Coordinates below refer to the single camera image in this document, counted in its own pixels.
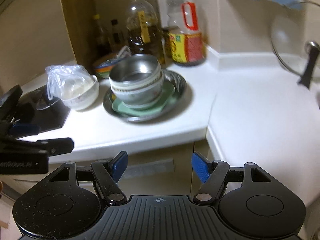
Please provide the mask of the colourful striped bowl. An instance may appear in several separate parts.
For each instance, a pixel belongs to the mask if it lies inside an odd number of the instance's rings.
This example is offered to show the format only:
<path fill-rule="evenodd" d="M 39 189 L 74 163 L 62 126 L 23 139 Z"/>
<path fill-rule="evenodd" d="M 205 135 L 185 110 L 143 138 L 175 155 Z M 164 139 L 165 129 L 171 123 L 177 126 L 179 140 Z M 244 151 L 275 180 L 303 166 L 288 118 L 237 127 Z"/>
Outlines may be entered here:
<path fill-rule="evenodd" d="M 99 58 L 93 63 L 95 75 L 103 79 L 108 79 L 112 68 L 123 59 L 125 59 L 125 56 L 117 57 L 115 53 Z"/>

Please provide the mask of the small dark sauce bottle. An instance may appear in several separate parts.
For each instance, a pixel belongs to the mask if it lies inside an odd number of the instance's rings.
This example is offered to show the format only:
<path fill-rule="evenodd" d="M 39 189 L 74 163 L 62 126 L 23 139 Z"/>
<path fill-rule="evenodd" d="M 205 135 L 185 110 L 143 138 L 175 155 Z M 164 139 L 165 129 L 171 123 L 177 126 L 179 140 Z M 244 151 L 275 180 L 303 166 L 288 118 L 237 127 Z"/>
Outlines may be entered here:
<path fill-rule="evenodd" d="M 113 38 L 113 47 L 115 51 L 120 51 L 123 46 L 125 46 L 125 40 L 123 32 L 119 27 L 118 20 L 111 20 L 112 25 L 112 38 Z"/>

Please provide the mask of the white ceramic bowl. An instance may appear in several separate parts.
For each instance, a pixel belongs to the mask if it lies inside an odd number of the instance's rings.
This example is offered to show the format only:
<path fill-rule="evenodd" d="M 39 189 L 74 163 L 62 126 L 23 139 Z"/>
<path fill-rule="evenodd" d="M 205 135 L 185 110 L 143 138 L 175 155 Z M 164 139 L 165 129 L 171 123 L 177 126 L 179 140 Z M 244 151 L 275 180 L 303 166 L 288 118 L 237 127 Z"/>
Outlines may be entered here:
<path fill-rule="evenodd" d="M 143 105 L 155 100 L 160 95 L 162 86 L 163 80 L 160 79 L 156 83 L 141 89 L 122 92 L 111 87 L 111 90 L 118 99 L 128 105 Z"/>

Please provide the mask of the large stainless steel plate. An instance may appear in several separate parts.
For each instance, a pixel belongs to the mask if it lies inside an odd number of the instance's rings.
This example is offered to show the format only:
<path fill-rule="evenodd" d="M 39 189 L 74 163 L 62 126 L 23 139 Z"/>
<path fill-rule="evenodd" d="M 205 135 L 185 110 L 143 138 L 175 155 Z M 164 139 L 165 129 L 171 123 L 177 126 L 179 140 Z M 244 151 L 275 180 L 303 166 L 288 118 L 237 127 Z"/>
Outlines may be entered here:
<path fill-rule="evenodd" d="M 186 91 L 187 82 L 180 74 L 164 70 L 160 79 L 149 87 L 130 92 L 108 89 L 103 107 L 124 122 L 146 122 L 175 109 Z"/>

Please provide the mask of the white bowl with plastic bag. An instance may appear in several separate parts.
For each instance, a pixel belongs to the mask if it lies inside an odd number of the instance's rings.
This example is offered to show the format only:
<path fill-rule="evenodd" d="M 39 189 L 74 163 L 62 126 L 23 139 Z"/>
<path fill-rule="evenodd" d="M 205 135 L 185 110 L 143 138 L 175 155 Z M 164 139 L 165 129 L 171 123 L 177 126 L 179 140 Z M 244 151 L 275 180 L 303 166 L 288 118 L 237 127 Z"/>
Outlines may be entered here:
<path fill-rule="evenodd" d="M 49 100 L 58 98 L 69 109 L 82 111 L 90 107 L 99 95 L 95 75 L 81 65 L 52 65 L 45 68 Z"/>

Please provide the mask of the cooking oil bottle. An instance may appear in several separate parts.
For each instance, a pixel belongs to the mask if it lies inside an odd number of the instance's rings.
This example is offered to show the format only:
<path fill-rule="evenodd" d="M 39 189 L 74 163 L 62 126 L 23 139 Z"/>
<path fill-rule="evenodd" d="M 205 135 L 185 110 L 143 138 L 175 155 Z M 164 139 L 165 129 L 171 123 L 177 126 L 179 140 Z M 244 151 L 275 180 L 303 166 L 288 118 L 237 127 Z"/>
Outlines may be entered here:
<path fill-rule="evenodd" d="M 153 6 L 146 0 L 130 0 L 125 25 L 131 53 L 153 55 L 164 65 L 162 35 Z"/>

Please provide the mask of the stainless steel bowl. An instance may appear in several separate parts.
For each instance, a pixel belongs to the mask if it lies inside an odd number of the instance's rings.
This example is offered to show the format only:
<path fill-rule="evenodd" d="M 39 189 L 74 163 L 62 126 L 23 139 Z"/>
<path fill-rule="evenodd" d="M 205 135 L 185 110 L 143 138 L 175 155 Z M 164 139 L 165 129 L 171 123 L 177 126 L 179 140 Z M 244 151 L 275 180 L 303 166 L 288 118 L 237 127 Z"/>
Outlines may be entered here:
<path fill-rule="evenodd" d="M 110 71 L 109 81 L 113 87 L 136 87 L 157 77 L 160 72 L 161 65 L 155 56 L 136 54 L 119 61 Z"/>

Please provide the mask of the green square plate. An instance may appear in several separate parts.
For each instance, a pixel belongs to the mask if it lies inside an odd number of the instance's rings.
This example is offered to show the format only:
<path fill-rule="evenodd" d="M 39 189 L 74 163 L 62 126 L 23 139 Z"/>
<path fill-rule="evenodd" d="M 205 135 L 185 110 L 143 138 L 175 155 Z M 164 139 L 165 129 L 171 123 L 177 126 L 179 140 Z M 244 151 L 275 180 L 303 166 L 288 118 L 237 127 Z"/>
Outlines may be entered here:
<path fill-rule="evenodd" d="M 116 98 L 112 103 L 112 109 L 117 113 L 127 114 L 130 116 L 146 116 L 160 113 L 164 109 L 164 107 L 173 99 L 174 93 L 175 86 L 169 81 L 165 81 L 159 97 L 153 100 L 153 102 L 141 106 L 129 107 L 120 99 Z"/>

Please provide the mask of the black stove top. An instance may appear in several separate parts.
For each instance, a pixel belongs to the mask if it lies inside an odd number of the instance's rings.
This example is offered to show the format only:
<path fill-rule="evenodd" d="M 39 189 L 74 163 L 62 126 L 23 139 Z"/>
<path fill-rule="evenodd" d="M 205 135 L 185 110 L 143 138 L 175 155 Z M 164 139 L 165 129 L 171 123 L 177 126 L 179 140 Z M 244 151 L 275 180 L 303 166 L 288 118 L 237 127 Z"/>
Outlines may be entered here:
<path fill-rule="evenodd" d="M 37 125 L 42 133 L 62 128 L 69 112 L 59 98 L 49 100 L 47 85 L 44 85 L 20 97 L 14 121 Z"/>

